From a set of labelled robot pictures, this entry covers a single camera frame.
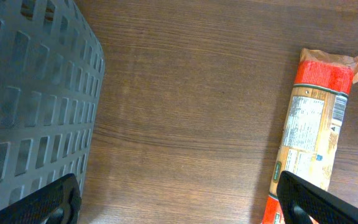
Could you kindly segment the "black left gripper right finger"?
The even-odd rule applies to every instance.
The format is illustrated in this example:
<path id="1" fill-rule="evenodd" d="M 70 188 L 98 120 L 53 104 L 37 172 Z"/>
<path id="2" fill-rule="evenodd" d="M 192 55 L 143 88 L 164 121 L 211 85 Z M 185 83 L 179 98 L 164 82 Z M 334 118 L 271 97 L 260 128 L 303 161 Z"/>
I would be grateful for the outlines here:
<path id="1" fill-rule="evenodd" d="M 283 171 L 277 196 L 286 223 L 358 224 L 358 208 L 297 175 Z"/>

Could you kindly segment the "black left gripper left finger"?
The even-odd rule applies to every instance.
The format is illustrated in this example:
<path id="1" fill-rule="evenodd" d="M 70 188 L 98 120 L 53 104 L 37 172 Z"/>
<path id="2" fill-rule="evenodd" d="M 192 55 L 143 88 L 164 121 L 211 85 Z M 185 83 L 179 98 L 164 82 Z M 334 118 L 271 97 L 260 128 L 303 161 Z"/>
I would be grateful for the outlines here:
<path id="1" fill-rule="evenodd" d="M 76 224 L 80 207 L 79 183 L 70 173 L 0 210 L 0 224 Z"/>

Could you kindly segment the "orange spaghetti packet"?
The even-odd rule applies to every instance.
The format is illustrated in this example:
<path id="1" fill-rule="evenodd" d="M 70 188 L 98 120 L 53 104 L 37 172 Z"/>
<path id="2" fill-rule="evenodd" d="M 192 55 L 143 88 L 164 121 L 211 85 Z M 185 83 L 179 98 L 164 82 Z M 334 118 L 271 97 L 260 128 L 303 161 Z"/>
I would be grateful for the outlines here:
<path id="1" fill-rule="evenodd" d="M 289 171 L 328 190 L 358 57 L 302 49 L 263 223 L 283 223 L 277 198 L 280 174 Z"/>

